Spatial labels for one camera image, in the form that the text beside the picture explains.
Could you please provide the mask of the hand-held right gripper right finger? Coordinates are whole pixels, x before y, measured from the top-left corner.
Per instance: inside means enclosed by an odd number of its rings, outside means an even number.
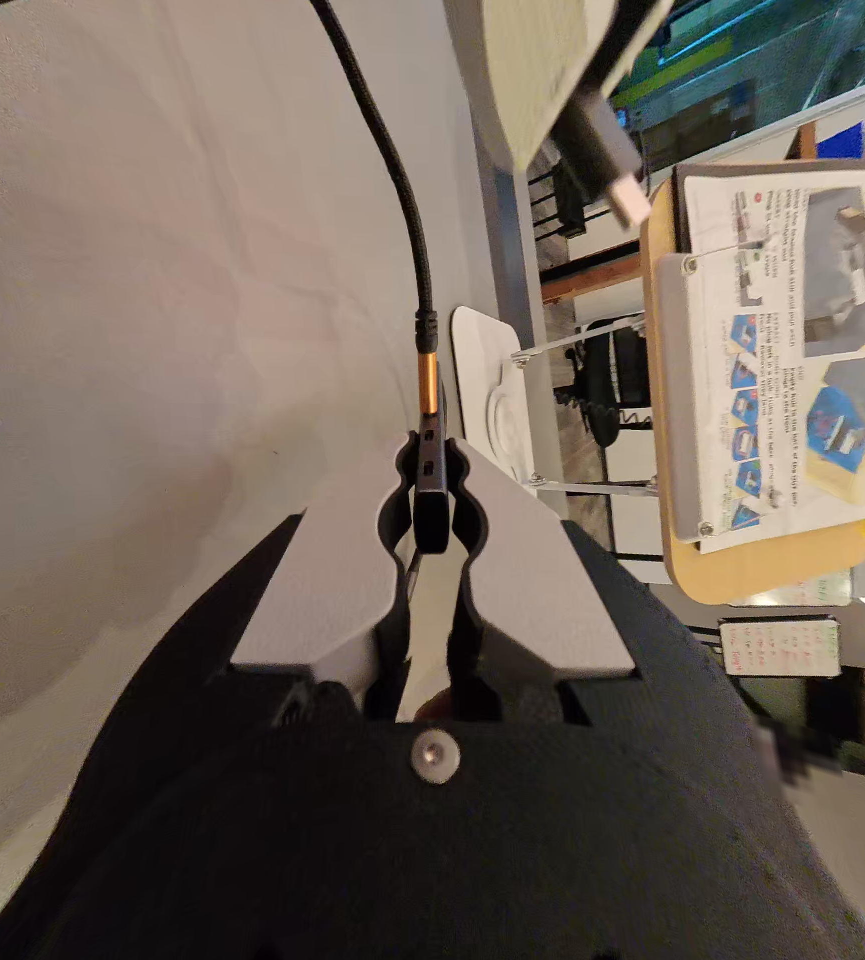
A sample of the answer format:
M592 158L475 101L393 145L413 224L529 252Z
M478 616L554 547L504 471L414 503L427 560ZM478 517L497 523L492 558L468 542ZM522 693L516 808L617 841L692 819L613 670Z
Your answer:
M459 722L563 722L575 685L634 659L556 512L465 440L446 445L459 575L447 668Z

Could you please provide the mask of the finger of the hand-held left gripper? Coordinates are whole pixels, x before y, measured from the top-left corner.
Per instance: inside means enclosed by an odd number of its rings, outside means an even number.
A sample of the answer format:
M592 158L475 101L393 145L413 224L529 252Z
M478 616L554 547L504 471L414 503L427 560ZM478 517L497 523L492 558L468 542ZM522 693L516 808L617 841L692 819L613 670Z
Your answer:
M464 1L462 80L478 134L505 171L524 171L569 98L607 98L673 1Z

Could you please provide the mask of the white document stand with instructions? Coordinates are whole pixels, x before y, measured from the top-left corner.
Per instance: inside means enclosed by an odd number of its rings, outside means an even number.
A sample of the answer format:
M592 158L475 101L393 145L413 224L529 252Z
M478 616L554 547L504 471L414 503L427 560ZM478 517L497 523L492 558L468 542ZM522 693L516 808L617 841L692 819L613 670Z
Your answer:
M865 562L865 161L680 163L642 228L668 575L725 604Z

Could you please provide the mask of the whiteboard with green heading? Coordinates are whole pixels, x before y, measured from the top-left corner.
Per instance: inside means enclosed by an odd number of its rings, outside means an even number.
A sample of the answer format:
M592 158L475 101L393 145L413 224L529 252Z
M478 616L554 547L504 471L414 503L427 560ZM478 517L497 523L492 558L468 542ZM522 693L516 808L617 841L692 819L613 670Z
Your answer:
M734 608L827 608L847 607L853 602L851 569L775 587L728 602Z

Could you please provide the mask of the white stand with acrylic arms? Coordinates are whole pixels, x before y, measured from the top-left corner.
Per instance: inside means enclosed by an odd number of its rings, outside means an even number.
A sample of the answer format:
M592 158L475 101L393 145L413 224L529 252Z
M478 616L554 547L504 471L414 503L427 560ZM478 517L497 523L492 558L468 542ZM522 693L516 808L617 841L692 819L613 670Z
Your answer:
M513 327L467 306L457 307L450 337L458 385L459 411L466 441L521 488L534 496L549 491L582 497L657 498L657 480L570 484L548 480L535 471L534 445L525 368L545 354L604 338L619 330L645 332L645 315L607 320L595 328L522 347Z

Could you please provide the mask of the smooth black cable orange plugs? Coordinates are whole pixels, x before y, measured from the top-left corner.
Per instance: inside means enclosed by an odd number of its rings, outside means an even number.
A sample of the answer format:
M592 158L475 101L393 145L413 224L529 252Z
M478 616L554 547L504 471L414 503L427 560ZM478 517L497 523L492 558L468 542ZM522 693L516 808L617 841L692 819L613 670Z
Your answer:
M417 309L414 339L417 354L418 399L424 416L439 414L439 315L426 234L415 191L367 78L329 1L310 2L336 55L359 112L376 145L396 193L405 224L415 275Z

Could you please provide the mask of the grey usb hub with cable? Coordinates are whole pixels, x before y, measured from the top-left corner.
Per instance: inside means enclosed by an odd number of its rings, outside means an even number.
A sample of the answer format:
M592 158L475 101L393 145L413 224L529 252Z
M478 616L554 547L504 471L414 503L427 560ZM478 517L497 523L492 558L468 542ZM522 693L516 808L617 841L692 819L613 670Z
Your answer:
M414 548L405 573L406 598L412 601L426 556L441 555L450 537L446 400L436 353L419 353L420 420L411 465Z

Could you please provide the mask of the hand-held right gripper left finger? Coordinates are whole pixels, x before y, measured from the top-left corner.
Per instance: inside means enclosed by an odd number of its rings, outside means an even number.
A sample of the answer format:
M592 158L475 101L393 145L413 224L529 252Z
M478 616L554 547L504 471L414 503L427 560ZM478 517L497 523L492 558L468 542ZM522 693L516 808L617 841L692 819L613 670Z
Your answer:
M314 488L231 666L338 683L365 716L396 718L410 670L396 549L411 526L412 453L412 434L395 435Z

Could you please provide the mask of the black office chair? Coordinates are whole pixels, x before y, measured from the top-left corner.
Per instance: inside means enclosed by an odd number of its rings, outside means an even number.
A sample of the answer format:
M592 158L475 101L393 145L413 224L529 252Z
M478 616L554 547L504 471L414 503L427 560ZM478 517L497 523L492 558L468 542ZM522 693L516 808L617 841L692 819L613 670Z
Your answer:
M606 331L601 322L589 336L567 344L571 380L553 388L558 406L576 412L596 445L612 447L623 431L654 428L645 335L634 326Z

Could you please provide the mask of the small whiteboard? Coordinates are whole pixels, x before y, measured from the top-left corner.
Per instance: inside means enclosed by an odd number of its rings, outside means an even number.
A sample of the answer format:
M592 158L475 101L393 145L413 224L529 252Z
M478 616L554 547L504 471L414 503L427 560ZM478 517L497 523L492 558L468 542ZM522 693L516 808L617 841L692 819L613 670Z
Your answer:
M832 679L842 673L840 624L831 616L723 619L718 634L731 677Z

